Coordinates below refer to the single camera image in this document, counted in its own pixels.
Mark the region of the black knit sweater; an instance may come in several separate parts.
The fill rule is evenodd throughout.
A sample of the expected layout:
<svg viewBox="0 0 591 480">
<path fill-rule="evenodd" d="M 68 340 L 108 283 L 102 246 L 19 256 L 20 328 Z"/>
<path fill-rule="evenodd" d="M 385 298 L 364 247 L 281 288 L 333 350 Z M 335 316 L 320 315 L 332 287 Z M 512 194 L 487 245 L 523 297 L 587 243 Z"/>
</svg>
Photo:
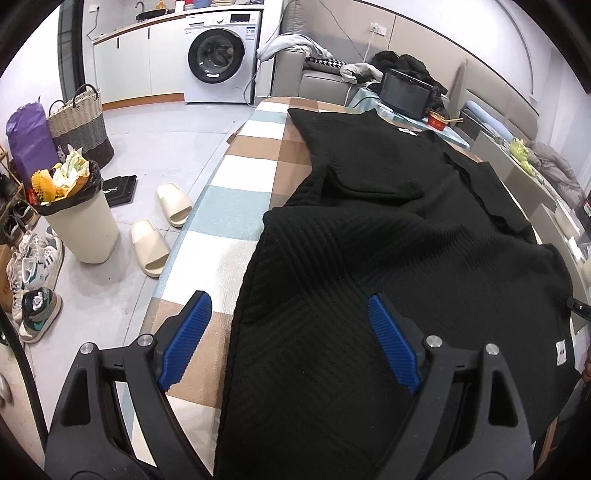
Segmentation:
<svg viewBox="0 0 591 480">
<path fill-rule="evenodd" d="M 375 112 L 290 109 L 311 173 L 263 233 L 224 375 L 218 479 L 372 479 L 412 398 L 369 321 L 383 293 L 426 334 L 497 344 L 539 438 L 578 373 L 572 281 L 492 167 Z"/>
</svg>

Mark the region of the green toy on bed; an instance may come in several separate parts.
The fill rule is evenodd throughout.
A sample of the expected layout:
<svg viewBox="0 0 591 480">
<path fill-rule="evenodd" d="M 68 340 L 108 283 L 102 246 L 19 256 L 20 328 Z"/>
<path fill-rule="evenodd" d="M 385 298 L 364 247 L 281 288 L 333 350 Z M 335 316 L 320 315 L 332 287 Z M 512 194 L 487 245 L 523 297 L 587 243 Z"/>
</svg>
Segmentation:
<svg viewBox="0 0 591 480">
<path fill-rule="evenodd" d="M 536 176 L 537 170 L 535 167 L 537 165 L 537 158 L 530 152 L 521 139 L 514 137 L 511 140 L 509 152 L 523 171 L 532 177 Z"/>
</svg>

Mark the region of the light grey garment on sofa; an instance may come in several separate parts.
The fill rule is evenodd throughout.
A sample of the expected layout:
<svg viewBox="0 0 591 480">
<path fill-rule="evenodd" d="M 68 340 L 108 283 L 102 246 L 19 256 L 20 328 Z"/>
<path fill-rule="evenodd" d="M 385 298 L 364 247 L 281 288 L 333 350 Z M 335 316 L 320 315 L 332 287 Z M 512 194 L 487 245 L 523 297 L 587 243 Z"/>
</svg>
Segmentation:
<svg viewBox="0 0 591 480">
<path fill-rule="evenodd" d="M 266 62 L 284 50 L 296 50 L 304 53 L 305 58 L 321 60 L 329 60 L 334 56 L 328 49 L 306 35 L 287 33 L 277 35 L 259 47 L 256 50 L 256 58 L 260 62 Z"/>
</svg>

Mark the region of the white washing machine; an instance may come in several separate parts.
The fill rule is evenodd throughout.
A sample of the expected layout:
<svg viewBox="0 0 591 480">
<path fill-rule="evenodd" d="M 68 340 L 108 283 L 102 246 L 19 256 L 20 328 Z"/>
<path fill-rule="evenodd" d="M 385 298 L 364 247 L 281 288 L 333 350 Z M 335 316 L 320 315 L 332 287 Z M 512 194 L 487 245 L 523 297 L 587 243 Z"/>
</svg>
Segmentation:
<svg viewBox="0 0 591 480">
<path fill-rule="evenodd" d="M 252 104 L 259 9 L 211 10 L 186 18 L 184 101 Z"/>
</svg>

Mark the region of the grey sofa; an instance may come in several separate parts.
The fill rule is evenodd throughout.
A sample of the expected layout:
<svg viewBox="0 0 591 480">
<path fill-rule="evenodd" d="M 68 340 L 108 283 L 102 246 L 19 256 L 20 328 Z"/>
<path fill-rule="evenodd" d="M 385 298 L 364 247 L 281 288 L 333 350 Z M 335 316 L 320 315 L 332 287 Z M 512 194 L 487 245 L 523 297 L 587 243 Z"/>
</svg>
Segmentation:
<svg viewBox="0 0 591 480">
<path fill-rule="evenodd" d="M 307 57 L 297 50 L 283 50 L 274 57 L 273 97 L 301 97 L 346 106 L 357 90 L 339 74 L 308 68 Z"/>
</svg>

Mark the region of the cream slipper far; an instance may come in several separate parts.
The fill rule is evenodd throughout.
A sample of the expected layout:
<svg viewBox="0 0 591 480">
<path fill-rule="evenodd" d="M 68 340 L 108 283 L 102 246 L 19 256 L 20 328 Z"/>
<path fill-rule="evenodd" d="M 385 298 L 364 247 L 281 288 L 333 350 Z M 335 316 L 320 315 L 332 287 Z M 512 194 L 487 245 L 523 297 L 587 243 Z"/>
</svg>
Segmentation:
<svg viewBox="0 0 591 480">
<path fill-rule="evenodd" d="M 160 185 L 156 195 L 168 223 L 174 228 L 182 228 L 193 208 L 190 198 L 173 183 Z"/>
</svg>

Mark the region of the black clothes pile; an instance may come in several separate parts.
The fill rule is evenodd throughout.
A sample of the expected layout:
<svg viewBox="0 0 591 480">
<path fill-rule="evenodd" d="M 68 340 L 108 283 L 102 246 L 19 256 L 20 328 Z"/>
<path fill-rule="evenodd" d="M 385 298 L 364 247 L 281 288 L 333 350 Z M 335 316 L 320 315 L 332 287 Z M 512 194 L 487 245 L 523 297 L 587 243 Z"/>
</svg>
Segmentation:
<svg viewBox="0 0 591 480">
<path fill-rule="evenodd" d="M 429 70 L 422 61 L 412 55 L 399 55 L 391 50 L 383 50 L 373 56 L 370 60 L 370 65 L 373 65 L 382 73 L 394 69 L 429 84 L 434 89 L 431 109 L 438 110 L 445 108 L 443 97 L 448 94 L 447 88 L 431 76 Z"/>
</svg>

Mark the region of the black tray on floor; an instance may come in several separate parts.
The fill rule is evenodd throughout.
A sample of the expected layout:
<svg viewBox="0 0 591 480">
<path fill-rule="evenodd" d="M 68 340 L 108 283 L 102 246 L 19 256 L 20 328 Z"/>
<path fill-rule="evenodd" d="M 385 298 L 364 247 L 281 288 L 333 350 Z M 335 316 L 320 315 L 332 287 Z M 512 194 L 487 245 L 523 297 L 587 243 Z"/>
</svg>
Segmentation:
<svg viewBox="0 0 591 480">
<path fill-rule="evenodd" d="M 110 208 L 132 202 L 137 185 L 137 176 L 116 176 L 103 181 L 102 191 Z"/>
</svg>

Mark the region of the black teal sneaker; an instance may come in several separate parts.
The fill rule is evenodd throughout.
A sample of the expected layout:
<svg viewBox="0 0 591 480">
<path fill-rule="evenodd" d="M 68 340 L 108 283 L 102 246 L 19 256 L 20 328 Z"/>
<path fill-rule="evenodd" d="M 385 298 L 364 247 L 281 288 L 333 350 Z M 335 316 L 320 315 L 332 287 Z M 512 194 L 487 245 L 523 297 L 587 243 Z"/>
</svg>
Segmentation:
<svg viewBox="0 0 591 480">
<path fill-rule="evenodd" d="M 47 287 L 27 291 L 21 302 L 19 336 L 24 343 L 38 342 L 58 317 L 62 298 Z"/>
</svg>

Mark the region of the grey bed with headboard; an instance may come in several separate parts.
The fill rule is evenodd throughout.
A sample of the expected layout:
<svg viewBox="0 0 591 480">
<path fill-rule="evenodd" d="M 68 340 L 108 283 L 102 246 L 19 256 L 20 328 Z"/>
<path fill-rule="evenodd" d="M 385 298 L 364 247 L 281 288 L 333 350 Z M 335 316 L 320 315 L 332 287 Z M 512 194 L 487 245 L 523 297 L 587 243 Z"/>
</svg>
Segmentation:
<svg viewBox="0 0 591 480">
<path fill-rule="evenodd" d="M 585 198 L 569 162 L 536 140 L 537 111 L 492 70 L 464 61 L 454 77 L 447 110 L 464 119 L 455 130 L 469 144 L 474 144 L 480 133 L 507 143 L 518 138 L 532 153 L 533 166 L 571 208 Z"/>
</svg>

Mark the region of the cream slipper near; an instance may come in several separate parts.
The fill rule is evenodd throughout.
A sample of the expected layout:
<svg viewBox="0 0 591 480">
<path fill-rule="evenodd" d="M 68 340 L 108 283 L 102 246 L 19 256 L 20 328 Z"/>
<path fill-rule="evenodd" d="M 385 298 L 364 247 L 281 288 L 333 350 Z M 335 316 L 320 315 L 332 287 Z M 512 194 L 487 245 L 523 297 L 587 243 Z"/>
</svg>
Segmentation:
<svg viewBox="0 0 591 480">
<path fill-rule="evenodd" d="M 136 221 L 130 233 L 139 267 L 148 277 L 158 278 L 170 254 L 168 244 L 147 219 Z"/>
</svg>

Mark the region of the red instant noodle cup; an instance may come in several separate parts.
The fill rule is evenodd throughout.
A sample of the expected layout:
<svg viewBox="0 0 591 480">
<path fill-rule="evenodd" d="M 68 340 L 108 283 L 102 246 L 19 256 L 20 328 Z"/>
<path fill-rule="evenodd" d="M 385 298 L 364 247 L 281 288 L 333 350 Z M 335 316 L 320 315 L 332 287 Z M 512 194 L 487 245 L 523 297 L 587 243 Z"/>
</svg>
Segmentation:
<svg viewBox="0 0 591 480">
<path fill-rule="evenodd" d="M 428 114 L 428 125 L 438 131 L 444 131 L 448 126 L 447 119 L 436 111 L 430 111 Z"/>
</svg>

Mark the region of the plaid checkered blanket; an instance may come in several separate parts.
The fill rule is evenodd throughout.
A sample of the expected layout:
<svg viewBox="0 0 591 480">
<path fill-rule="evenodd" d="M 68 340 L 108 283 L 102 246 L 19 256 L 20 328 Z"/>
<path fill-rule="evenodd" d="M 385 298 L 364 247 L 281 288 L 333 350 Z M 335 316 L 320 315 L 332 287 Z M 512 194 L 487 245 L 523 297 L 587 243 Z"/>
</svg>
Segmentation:
<svg viewBox="0 0 591 480">
<path fill-rule="evenodd" d="M 196 290 L 211 297 L 212 314 L 182 380 L 167 399 L 181 428 L 211 470 L 221 413 L 226 355 L 245 269 L 263 231 L 263 215 L 279 207 L 311 171 L 310 154 L 288 108 L 344 113 L 346 107 L 298 97 L 263 101 L 207 167 L 205 184 L 147 308 L 126 336 L 154 332 Z"/>
</svg>

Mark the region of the white kitchen cabinet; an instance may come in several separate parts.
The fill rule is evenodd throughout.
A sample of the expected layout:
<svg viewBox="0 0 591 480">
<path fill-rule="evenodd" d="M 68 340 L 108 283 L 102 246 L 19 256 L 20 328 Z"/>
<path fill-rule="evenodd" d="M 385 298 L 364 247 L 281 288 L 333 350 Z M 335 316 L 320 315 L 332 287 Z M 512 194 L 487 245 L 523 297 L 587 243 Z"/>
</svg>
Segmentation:
<svg viewBox="0 0 591 480">
<path fill-rule="evenodd" d="M 184 91 L 186 45 L 179 20 L 127 30 L 96 43 L 93 53 L 105 103 Z"/>
</svg>

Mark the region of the white green sneaker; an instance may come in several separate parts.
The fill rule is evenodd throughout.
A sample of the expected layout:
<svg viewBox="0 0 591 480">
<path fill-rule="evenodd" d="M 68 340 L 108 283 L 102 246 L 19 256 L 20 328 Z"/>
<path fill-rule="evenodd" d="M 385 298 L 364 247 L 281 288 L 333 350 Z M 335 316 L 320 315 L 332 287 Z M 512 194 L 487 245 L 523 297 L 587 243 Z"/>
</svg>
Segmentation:
<svg viewBox="0 0 591 480">
<path fill-rule="evenodd" d="M 63 242 L 50 226 L 41 234 L 27 231 L 6 267 L 13 298 L 41 287 L 54 289 L 63 255 Z"/>
</svg>

